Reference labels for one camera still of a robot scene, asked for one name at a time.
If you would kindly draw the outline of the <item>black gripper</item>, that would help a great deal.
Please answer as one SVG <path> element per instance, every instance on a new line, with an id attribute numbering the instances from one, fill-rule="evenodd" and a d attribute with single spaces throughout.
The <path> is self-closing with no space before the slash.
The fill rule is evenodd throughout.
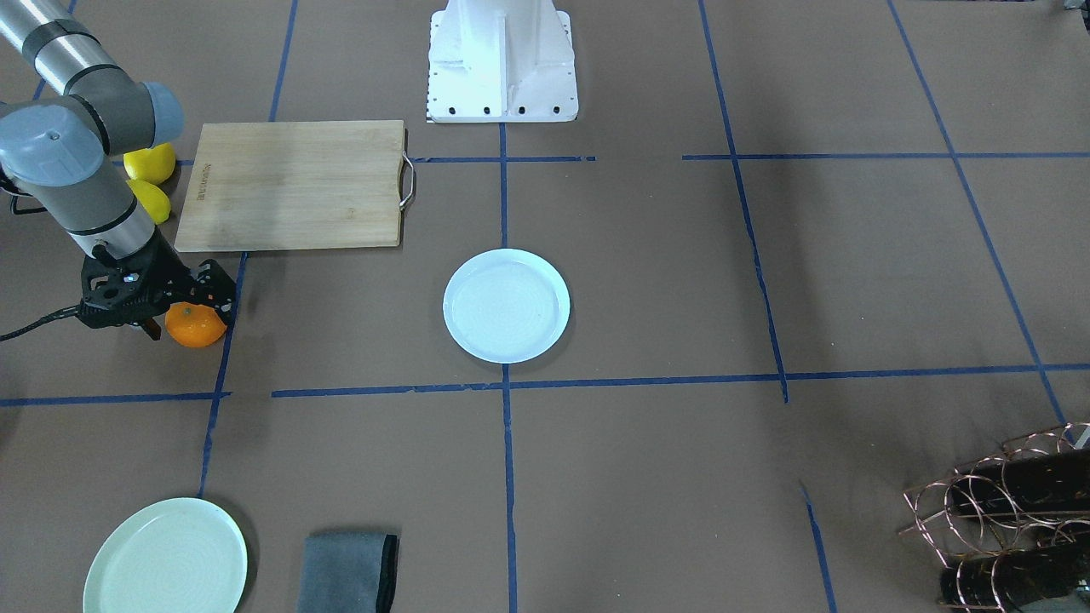
<path id="1" fill-rule="evenodd" d="M 94 248 L 84 259 L 81 287 L 77 318 L 90 329 L 136 324 L 160 341 L 164 327 L 155 317 L 181 302 L 210 306 L 225 325 L 234 325 L 235 280 L 216 260 L 189 267 L 161 232 L 125 257 Z"/>

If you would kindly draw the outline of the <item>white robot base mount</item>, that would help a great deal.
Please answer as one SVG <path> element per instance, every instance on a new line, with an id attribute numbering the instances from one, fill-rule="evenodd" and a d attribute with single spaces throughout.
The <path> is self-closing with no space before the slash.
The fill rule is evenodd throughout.
<path id="1" fill-rule="evenodd" d="M 449 1 L 429 20 L 426 120 L 572 122 L 571 20 L 553 1 Z"/>

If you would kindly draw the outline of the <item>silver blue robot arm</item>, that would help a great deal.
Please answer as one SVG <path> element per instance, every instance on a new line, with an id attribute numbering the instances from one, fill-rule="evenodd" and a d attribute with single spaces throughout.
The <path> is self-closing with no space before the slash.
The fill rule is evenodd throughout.
<path id="1" fill-rule="evenodd" d="M 57 91 L 51 100 L 3 104 L 3 190 L 37 199 L 84 252 L 78 304 L 3 340 L 60 318 L 90 329 L 129 325 L 159 339 L 157 318 L 182 303 L 232 325 L 234 280 L 217 261 L 187 267 L 112 163 L 181 134 L 175 94 L 129 77 L 57 1 L 4 1 L 1 20 L 3 38 Z"/>

